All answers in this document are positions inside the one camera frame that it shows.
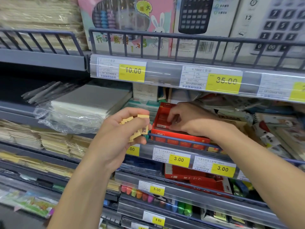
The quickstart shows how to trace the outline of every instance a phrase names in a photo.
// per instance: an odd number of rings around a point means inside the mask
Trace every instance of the calculator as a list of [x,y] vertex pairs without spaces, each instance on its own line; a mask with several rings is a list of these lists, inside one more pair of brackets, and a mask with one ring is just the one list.
[[[258,34],[260,39],[283,42],[305,41],[305,0],[272,0]],[[262,43],[254,46],[258,54]],[[287,49],[285,45],[267,44],[263,55],[280,57]],[[305,47],[293,46],[287,57],[300,58],[305,55]]]
[[214,0],[182,0],[179,32],[203,34],[208,29]]

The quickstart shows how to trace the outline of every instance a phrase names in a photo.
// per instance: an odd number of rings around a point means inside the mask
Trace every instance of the red box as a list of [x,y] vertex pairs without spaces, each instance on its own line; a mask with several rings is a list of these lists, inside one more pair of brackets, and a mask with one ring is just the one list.
[[[172,123],[167,122],[167,116],[170,113],[170,109],[174,106],[176,106],[176,105],[169,104],[169,103],[160,104],[156,118],[154,120],[154,123],[152,124],[151,133],[163,135],[163,136],[175,137],[175,138],[184,139],[184,140],[192,140],[192,141],[196,141],[196,142],[210,143],[211,140],[209,138],[201,137],[201,136],[192,136],[192,135],[187,134],[186,132],[171,131],[168,129],[168,127]],[[151,139],[155,140],[155,141],[166,142],[165,138],[161,138],[161,137],[157,137],[157,136],[152,136]],[[178,145],[179,141],[173,140],[173,139],[167,139],[167,143],[173,144],[173,145]],[[203,146],[203,145],[196,145],[196,144],[192,144],[192,143],[188,143],[188,142],[180,142],[180,146],[200,149],[200,150],[205,149],[205,146]]]
[[[195,186],[202,188],[207,188],[215,191],[224,192],[227,194],[233,194],[229,179],[227,177],[217,176],[215,174],[200,172],[197,170],[187,169],[180,166],[175,166],[171,164],[165,164],[165,178],[173,179],[177,181],[183,181]],[[194,189],[197,191],[202,191],[196,187],[189,187],[186,185],[180,185],[189,189]],[[220,195],[218,193],[213,193],[209,191],[203,191],[205,193]]]

